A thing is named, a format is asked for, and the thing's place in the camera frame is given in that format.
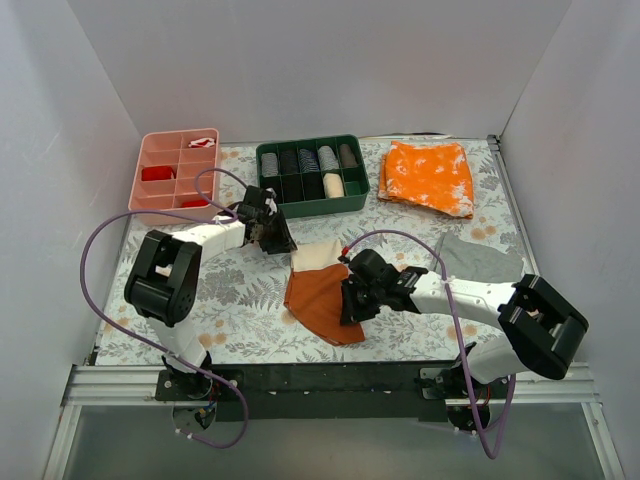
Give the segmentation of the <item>orange and cream underwear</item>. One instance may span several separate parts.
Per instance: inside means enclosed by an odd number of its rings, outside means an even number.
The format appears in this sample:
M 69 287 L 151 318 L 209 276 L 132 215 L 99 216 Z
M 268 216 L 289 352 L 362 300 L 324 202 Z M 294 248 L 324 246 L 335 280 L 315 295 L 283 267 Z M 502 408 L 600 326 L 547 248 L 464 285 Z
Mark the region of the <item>orange and cream underwear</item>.
M 284 306 L 307 330 L 332 346 L 365 341 L 358 324 L 343 326 L 341 282 L 348 277 L 339 261 L 339 240 L 299 245 L 291 254 Z

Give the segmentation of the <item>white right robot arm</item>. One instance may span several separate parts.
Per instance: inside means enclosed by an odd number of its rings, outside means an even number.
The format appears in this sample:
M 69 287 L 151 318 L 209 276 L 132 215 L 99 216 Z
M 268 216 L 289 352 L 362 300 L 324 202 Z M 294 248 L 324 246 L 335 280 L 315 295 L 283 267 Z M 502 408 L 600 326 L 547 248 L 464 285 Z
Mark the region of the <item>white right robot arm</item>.
M 414 314 L 448 314 L 497 328 L 501 336 L 471 342 L 454 362 L 420 382 L 437 398 L 475 397 L 496 380 L 531 371 L 562 380 L 589 329 L 586 318 L 545 279 L 526 274 L 515 283 L 444 279 L 424 267 L 402 270 L 372 249 L 353 258 L 341 283 L 340 322 L 370 320 L 382 307 Z

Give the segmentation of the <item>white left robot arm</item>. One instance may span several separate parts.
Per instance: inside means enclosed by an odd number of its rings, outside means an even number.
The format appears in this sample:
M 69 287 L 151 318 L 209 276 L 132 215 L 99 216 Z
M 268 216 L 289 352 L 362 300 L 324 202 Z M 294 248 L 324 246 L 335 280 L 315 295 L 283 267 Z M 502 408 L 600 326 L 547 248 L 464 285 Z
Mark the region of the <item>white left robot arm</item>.
M 249 186 L 234 210 L 174 234 L 149 231 L 127 280 L 124 297 L 146 319 L 166 349 L 166 365 L 181 372 L 178 387 L 193 400 L 213 386 L 208 351 L 190 319 L 203 263 L 228 250 L 256 243 L 268 255 L 291 253 L 296 244 L 272 188 Z

